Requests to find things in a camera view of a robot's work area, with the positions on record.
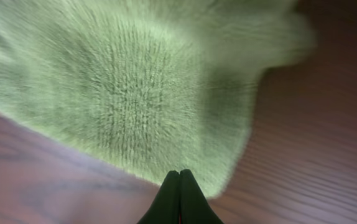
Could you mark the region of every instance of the floor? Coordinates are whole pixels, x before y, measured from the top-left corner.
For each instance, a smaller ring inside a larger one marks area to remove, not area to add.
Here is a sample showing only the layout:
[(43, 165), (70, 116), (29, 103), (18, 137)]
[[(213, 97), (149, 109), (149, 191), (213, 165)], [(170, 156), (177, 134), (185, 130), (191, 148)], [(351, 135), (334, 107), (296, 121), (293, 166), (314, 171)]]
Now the floor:
[[(357, 224), (357, 0), (304, 0), (319, 48), (263, 80), (226, 224)], [(157, 187), (0, 118), (0, 224), (136, 223)]]

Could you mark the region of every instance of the wood grain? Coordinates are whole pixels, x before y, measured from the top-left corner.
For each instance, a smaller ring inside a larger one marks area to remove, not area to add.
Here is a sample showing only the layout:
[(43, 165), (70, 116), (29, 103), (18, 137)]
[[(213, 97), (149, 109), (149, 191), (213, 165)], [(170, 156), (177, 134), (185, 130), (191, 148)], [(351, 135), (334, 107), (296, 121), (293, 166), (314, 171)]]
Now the wood grain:
[[(300, 5), (304, 63), (269, 72), (226, 192), (227, 224), (357, 224), (357, 1)], [(0, 117), (0, 224), (136, 223), (157, 187)]]

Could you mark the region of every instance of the green fluffy rug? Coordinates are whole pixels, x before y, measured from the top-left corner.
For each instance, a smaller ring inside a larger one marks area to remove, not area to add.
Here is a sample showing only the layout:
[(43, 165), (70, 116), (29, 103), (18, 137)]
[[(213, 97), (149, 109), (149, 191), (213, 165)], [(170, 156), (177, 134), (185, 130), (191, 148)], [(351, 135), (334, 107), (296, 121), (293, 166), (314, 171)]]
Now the green fluffy rug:
[(228, 183), (267, 68), (313, 47), (294, 0), (0, 0), (0, 113), (161, 184)]

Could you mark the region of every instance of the wooden floor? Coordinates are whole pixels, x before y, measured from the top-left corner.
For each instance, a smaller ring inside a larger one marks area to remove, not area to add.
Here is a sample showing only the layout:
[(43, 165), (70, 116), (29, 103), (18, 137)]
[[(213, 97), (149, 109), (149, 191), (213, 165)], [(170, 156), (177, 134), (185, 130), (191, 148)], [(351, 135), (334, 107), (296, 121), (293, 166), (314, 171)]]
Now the wooden floor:
[[(227, 224), (357, 224), (357, 0), (300, 10), (319, 48), (263, 80)], [(0, 224), (136, 223), (157, 187), (0, 118)]]

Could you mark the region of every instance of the rug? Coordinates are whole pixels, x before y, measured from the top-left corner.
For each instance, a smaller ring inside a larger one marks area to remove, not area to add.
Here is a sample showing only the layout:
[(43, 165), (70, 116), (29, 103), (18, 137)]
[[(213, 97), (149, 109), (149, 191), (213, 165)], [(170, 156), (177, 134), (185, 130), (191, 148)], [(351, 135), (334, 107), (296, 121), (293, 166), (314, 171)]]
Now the rug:
[(314, 47), (295, 3), (0, 0), (0, 113), (155, 184), (190, 169), (217, 197), (262, 74)]

